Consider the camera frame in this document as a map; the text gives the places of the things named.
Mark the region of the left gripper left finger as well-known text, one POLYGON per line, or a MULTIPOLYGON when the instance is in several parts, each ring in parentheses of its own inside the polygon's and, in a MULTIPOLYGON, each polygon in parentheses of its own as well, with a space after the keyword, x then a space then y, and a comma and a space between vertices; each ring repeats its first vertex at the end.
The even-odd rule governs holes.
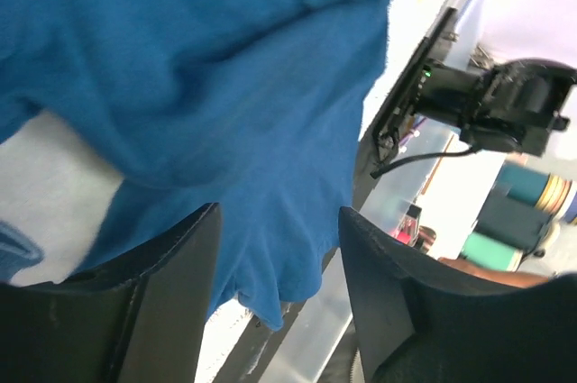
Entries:
POLYGON ((2 286, 2 381, 192 382, 221 224, 203 205, 60 284, 2 286))

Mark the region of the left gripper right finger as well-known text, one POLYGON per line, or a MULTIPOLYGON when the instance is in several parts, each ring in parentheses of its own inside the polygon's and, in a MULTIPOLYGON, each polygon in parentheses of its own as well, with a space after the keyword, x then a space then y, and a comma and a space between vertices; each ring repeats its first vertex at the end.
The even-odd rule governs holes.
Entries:
POLYGON ((517 289, 397 242, 350 207, 338 230, 367 381, 575 381, 573 274, 517 289))

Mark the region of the blue t shirt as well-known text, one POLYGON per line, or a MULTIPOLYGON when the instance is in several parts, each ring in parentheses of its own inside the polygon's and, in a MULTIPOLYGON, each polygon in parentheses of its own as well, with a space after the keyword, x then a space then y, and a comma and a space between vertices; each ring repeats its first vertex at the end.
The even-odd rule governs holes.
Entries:
POLYGON ((389 1, 1 0, 1 144, 50 113, 124 178, 71 275, 217 202, 210 308, 280 329, 352 202, 389 1))

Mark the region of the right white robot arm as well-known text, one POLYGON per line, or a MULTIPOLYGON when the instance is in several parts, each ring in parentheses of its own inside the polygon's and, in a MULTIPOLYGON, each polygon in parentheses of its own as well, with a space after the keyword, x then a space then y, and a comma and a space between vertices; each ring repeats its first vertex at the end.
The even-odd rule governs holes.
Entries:
POLYGON ((517 59, 482 72, 427 65, 416 111, 460 131, 480 149, 541 156, 552 132, 567 130, 561 109, 576 69, 546 59, 517 59))

